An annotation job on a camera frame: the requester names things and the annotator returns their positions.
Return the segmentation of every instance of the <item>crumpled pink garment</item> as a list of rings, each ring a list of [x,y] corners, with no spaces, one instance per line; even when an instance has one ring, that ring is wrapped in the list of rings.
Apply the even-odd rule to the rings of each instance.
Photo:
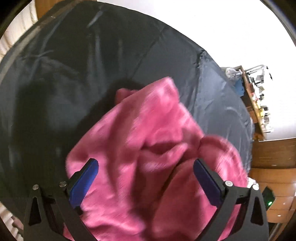
[[[99,162],[81,204],[82,221],[98,240],[194,240],[216,207],[195,178],[193,162],[202,158],[223,180],[246,187],[237,150],[203,134],[168,77],[139,91],[120,89],[115,102],[66,160],[69,177],[89,158]],[[220,240],[229,235],[238,209]],[[66,228],[64,236],[73,239]]]

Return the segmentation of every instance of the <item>wooden dresser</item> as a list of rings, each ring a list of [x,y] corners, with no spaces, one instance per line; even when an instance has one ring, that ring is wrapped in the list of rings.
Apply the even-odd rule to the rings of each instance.
[[[276,223],[270,233],[275,241],[296,209],[296,138],[253,143],[253,162],[249,176],[266,186],[276,197],[267,211],[269,223]]]

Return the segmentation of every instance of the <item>pink fabric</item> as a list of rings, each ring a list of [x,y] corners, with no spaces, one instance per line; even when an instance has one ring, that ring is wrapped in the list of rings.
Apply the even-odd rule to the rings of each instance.
[[[120,89],[115,102],[66,160],[69,177],[89,158],[99,162],[81,219],[98,240],[194,240],[216,208],[193,162],[202,158],[223,180],[246,187],[237,150],[221,137],[204,136],[168,77],[139,91]],[[229,235],[238,208],[220,239]],[[64,236],[72,239],[66,228]]]

